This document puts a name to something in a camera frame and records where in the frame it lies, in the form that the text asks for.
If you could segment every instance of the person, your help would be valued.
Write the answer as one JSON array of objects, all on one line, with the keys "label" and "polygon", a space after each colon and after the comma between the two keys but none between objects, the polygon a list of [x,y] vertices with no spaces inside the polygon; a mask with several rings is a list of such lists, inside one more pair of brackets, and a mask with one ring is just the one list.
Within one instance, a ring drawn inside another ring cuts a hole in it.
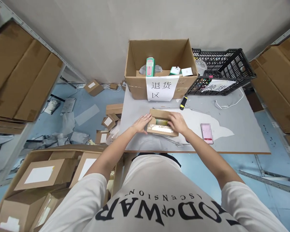
[{"label": "person", "polygon": [[136,157],[122,188],[103,206],[113,167],[136,133],[147,134],[144,127],[151,118],[150,114],[140,117],[103,151],[40,232],[287,231],[230,165],[175,112],[170,113],[169,125],[190,142],[217,179],[221,206],[182,174],[174,157],[159,154]]}]

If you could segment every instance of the white wall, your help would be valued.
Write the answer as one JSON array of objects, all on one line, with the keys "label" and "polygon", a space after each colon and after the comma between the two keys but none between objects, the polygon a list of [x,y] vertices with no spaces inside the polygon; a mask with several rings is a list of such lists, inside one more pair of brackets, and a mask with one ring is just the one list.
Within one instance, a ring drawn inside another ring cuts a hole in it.
[{"label": "white wall", "polygon": [[290,28],[290,0],[3,0],[91,80],[124,78],[129,39],[190,38],[252,59]]}]

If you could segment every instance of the smartphone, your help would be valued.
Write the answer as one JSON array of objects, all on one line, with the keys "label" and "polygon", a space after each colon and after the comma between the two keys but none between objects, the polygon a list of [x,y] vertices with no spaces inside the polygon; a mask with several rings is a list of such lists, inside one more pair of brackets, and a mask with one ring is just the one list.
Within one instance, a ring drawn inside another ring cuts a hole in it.
[{"label": "smartphone", "polygon": [[203,140],[208,144],[214,144],[212,130],[209,123],[201,123]]}]

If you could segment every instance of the right hand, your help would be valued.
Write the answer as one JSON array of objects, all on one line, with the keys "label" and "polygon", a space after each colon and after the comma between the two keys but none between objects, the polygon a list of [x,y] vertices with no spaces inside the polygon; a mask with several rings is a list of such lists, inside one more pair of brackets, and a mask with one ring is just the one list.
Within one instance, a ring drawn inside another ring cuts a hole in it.
[{"label": "right hand", "polygon": [[177,131],[178,133],[183,134],[183,132],[189,130],[184,117],[181,113],[170,112],[170,119],[168,124],[172,127],[173,130]]}]

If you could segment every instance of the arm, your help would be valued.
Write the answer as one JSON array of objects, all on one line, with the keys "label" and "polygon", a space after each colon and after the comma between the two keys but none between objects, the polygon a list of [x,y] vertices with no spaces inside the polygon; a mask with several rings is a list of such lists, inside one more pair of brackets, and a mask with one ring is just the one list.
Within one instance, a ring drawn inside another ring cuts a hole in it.
[{"label": "arm", "polygon": [[151,120],[151,114],[141,116],[131,127],[122,133],[111,145],[109,145],[99,156],[99,158],[91,165],[85,176],[91,173],[100,173],[106,181],[109,180],[111,171],[119,161],[126,146],[136,133],[145,133],[145,125]]},{"label": "arm", "polygon": [[193,146],[202,162],[216,177],[220,189],[231,181],[244,183],[231,166],[218,154],[209,144],[190,130],[180,113],[170,112],[169,125],[177,132],[181,133]]}]

